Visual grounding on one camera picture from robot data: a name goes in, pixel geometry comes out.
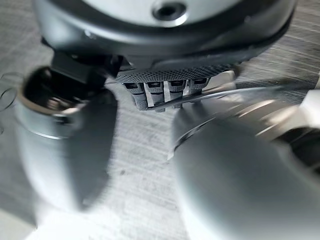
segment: blurry foreground object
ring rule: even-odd
[[[169,157],[191,239],[318,238],[319,96],[184,105]]]
[[[24,169],[41,197],[69,210],[94,200],[106,183],[116,113],[107,89],[88,92],[48,68],[31,74],[18,93],[17,135]]]

